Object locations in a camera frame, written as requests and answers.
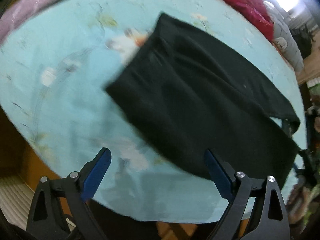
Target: red fabric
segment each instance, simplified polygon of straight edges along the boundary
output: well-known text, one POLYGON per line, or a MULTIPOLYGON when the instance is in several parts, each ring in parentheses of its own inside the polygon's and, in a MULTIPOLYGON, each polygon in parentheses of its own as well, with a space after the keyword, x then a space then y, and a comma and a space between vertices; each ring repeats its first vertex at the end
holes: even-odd
POLYGON ((269 41, 273 39, 273 22, 267 14, 262 0, 224 0, 233 9, 241 13, 269 41))

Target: table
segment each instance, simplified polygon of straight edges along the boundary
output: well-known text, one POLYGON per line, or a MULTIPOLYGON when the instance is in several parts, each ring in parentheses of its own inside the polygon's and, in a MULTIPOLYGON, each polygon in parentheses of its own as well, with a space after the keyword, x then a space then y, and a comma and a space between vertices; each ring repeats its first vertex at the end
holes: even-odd
MULTIPOLYGON (((58 2, 12 32, 0 47, 0 104, 38 156, 62 177, 108 147, 112 163, 94 198, 115 212, 141 221, 217 221, 227 201, 215 185, 162 158, 104 91, 162 11, 207 31, 260 69, 292 103, 301 120, 293 138, 306 148, 294 72, 222 0, 58 2)), ((302 166, 300 157, 296 164, 302 166)), ((285 201, 296 182, 291 171, 282 189, 285 201)), ((252 205, 250 199, 246 216, 252 205)))

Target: colorful fabric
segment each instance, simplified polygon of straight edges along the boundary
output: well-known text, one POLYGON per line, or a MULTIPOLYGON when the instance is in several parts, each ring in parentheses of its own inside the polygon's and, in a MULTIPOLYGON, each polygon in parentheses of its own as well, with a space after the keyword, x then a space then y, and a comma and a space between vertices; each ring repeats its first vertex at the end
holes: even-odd
POLYGON ((273 23, 262 0, 224 0, 233 9, 241 13, 269 41, 273 39, 273 23))

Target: metal screw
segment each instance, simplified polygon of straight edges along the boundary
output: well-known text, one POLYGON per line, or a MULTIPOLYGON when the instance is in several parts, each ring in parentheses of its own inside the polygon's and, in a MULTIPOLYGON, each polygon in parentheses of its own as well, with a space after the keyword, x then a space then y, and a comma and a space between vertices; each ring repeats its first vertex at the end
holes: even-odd
POLYGON ((242 171, 238 171, 238 172, 237 172, 237 176, 238 176, 239 178, 244 178, 245 174, 244 174, 242 171))
POLYGON ((78 177, 78 175, 79 175, 79 173, 76 172, 76 171, 73 171, 73 172, 70 173, 70 177, 73 178, 73 179, 75 179, 76 177, 78 177))
POLYGON ((41 181, 42 183, 46 182, 47 180, 48 180, 48 178, 47 178, 46 176, 44 176, 44 177, 42 177, 42 178, 40 179, 40 181, 41 181))
POLYGON ((268 180, 269 180, 270 182, 275 182, 275 181, 276 181, 276 179, 275 179, 274 176, 268 176, 268 180))

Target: gray fabric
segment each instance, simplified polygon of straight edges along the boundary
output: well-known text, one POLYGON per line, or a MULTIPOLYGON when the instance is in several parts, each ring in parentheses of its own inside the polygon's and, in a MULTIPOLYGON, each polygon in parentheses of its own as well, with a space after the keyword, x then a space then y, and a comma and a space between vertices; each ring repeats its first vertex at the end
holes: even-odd
POLYGON ((276 8, 271 7, 270 5, 268 5, 266 3, 265 3, 265 6, 267 8, 267 11, 268 11, 272 21, 274 22, 273 38, 276 39, 279 37, 283 37, 288 43, 288 46, 286 47, 286 49, 281 51, 282 55, 292 65, 295 72, 300 72, 304 66, 303 59, 302 59, 300 50, 298 48, 298 45, 290 33, 289 27, 285 24, 281 14, 277 11, 276 8))

